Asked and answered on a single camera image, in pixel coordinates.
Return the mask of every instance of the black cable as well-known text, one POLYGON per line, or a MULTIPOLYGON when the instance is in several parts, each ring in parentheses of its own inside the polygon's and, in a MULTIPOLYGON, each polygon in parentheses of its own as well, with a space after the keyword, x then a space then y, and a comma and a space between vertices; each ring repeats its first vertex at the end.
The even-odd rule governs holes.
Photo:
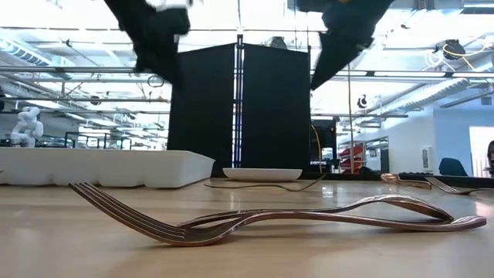
POLYGON ((159 87, 162 87, 164 85, 164 79, 161 78, 160 76, 158 75, 153 75, 153 76, 149 76, 147 78, 147 85, 150 86, 150 87, 153 87, 153 88, 159 88, 159 87), (161 82, 158 84, 158 85, 155 85, 153 84, 151 81, 153 78, 158 78, 161 82))

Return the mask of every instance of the fork tines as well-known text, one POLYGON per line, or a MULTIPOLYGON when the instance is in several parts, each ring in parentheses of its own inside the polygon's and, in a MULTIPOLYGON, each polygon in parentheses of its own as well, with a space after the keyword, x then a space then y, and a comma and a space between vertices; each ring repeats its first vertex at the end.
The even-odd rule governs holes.
POLYGON ((90 183, 73 183, 69 186, 91 205, 133 230, 174 245, 181 245, 180 243, 184 242, 184 229, 152 219, 117 201, 90 183))

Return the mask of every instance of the desk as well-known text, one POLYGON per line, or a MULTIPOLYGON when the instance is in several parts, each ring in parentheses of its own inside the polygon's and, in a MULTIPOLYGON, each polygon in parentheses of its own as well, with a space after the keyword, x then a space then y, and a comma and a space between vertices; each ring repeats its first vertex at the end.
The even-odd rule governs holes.
MULTIPOLYGON (((128 229, 68 187, 0 187, 0 277, 492 277, 494 196, 446 195, 380 182, 322 181, 304 192, 279 188, 105 189, 168 223, 238 209, 308 209, 345 205, 379 194, 403 194, 455 217, 481 215, 468 232, 397 232, 363 225, 280 220, 241 229, 226 242, 170 247, 128 229)), ((390 205, 351 214, 412 220, 390 205)))

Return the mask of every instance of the fork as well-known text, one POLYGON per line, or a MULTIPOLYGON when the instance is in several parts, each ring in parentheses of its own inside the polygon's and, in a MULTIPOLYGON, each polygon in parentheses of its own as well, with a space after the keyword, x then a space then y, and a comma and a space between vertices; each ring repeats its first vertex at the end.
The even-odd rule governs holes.
POLYGON ((446 193, 449 193, 449 194, 455 194, 455 195, 470 195, 472 194, 473 192, 480 192, 480 191, 490 191, 490 192, 494 192, 494 189, 493 188, 476 188, 476 189, 469 189, 469 190, 465 190, 463 192, 459 191, 458 189, 455 189, 447 184, 445 184, 444 182, 442 181, 439 181, 437 178, 434 178, 434 177, 425 177, 425 179, 427 181, 429 181, 430 183, 432 183, 434 186, 436 186, 437 188, 441 189, 442 191, 446 192, 446 193))
POLYGON ((146 236, 175 246, 206 246, 216 243, 235 230, 250 223, 272 219, 307 219, 372 225, 378 227, 404 229, 423 232, 452 232, 474 229, 486 224, 480 216, 467 216, 439 224, 400 222, 372 219, 351 215, 338 215, 322 212, 263 212, 248 217, 234 219, 209 228, 179 228, 152 219, 110 197, 89 183, 69 184, 77 194, 108 216, 146 236))
POLYGON ((426 201, 414 198, 411 196, 403 195, 376 195, 371 197, 362 198, 359 201, 350 203, 348 205, 342 205, 334 208, 314 208, 314 209, 246 209, 232 212, 220 212, 210 215, 204 215, 192 219, 188 222, 183 222, 178 226, 181 228, 191 228, 197 225, 202 225, 210 222, 217 222, 226 219, 236 219, 239 217, 248 217, 256 213, 265 212, 322 212, 322 213, 338 213, 338 212, 348 212, 352 209, 361 207, 362 205, 369 205, 373 203, 383 202, 389 205, 395 205, 403 209, 411 210, 413 212, 418 212, 423 215, 431 216, 436 219, 441 219, 442 221, 453 221, 454 217, 449 215, 447 212, 441 208, 427 203, 426 201))
POLYGON ((431 183, 427 181, 403 180, 398 174, 381 174, 381 180, 393 185, 410 185, 417 188, 431 189, 431 183))

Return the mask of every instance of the cable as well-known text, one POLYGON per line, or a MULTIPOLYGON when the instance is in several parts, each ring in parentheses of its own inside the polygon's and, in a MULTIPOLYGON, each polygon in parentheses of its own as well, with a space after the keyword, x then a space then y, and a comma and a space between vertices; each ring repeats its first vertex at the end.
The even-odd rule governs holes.
MULTIPOLYGON (((474 56, 474 55, 477 55, 479 53, 482 53, 484 52, 487 48, 489 48, 489 46, 487 45, 487 43, 478 38, 478 37, 475 37, 475 36, 467 36, 469 38, 474 38, 476 42, 479 42, 482 44, 482 49, 480 49, 479 51, 475 51, 473 53, 468 53, 468 54, 460 54, 460 53, 454 53, 454 52, 451 52, 449 50, 446 49, 446 47, 448 46, 448 44, 444 44, 443 47, 442 47, 442 51, 444 53, 447 53, 447 54, 450 54, 450 55, 453 55, 453 56, 458 56, 458 57, 462 57, 463 60, 466 62, 466 64, 468 66, 470 66, 473 70, 476 70, 472 64, 466 59, 466 57, 469 57, 469 56, 474 56)), ((453 71, 456 71, 455 68, 453 68, 449 63, 447 63, 445 61, 445 57, 443 55, 437 55, 435 56, 434 54, 436 54, 436 52, 430 52, 430 53, 426 53, 425 54, 425 64, 427 65, 427 67, 425 69, 423 69, 422 71, 424 70, 428 70, 432 67, 436 67, 436 66, 439 66, 441 65, 442 63, 444 63, 447 67, 449 67, 450 69, 452 69, 453 71)))
POLYGON ((466 63, 467 65, 469 65, 469 67, 471 67, 471 68, 472 68, 472 70, 473 70, 473 71, 477 71, 477 69, 476 69, 474 66, 472 66, 472 64, 471 64, 471 63, 470 63, 470 62, 469 62, 469 61, 468 61, 465 57, 462 57, 462 58, 463 58, 463 60, 465 61, 465 63, 466 63))
POLYGON ((159 88, 159 87, 162 87, 164 85, 164 79, 161 78, 160 76, 158 75, 153 75, 153 76, 149 76, 147 78, 147 85, 150 86, 150 87, 153 87, 153 88, 159 88), (152 84, 152 80, 153 78, 157 78, 158 80, 160 80, 159 84, 158 85, 154 85, 152 84))
POLYGON ((310 125, 314 131, 314 134, 316 135, 316 140, 317 140, 317 154, 319 155, 319 173, 323 173, 323 166, 322 166, 322 163, 323 163, 323 154, 322 154, 322 149, 321 149, 321 142, 319 141, 319 134, 317 133, 317 130, 316 128, 311 124, 310 125))
POLYGON ((281 188, 285 189, 289 192, 301 192, 304 191, 314 185, 316 185, 319 181, 322 181, 323 178, 325 178, 326 175, 321 175, 317 180, 310 182, 308 185, 300 188, 300 189, 292 189, 292 188, 287 188, 282 185, 275 185, 275 184, 265 184, 265 185, 213 185, 211 182, 205 182, 204 185, 209 187, 209 188, 221 188, 221 189, 240 189, 240 188, 255 188, 255 187, 275 187, 275 188, 281 188))

